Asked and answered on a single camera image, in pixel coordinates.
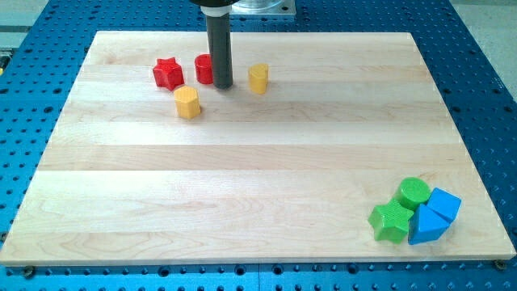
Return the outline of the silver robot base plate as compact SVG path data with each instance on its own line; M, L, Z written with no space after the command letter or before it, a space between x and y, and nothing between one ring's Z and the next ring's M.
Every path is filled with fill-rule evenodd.
M233 15L294 16L295 0L239 0L232 5Z

